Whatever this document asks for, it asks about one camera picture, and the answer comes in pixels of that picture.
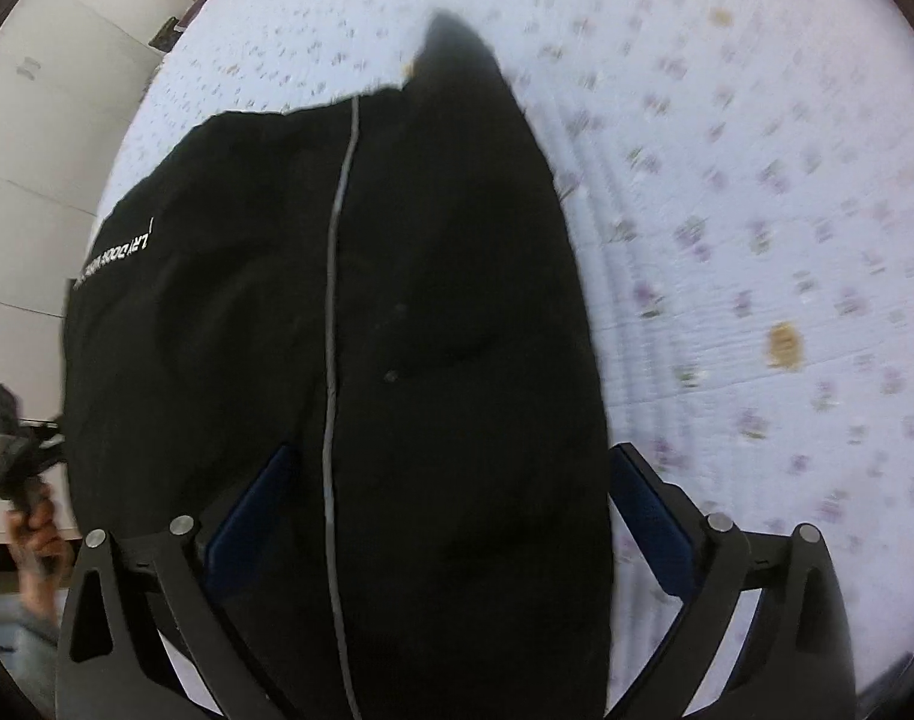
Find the person's left hand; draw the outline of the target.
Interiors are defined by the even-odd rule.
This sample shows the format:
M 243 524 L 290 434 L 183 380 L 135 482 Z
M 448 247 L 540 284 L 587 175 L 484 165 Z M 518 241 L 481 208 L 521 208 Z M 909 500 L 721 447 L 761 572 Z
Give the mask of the person's left hand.
M 52 488 L 43 483 L 30 515 L 17 509 L 6 514 L 9 553 L 17 567 L 20 603 L 45 621 L 58 622 L 59 587 L 70 567 L 71 551 L 56 522 Z

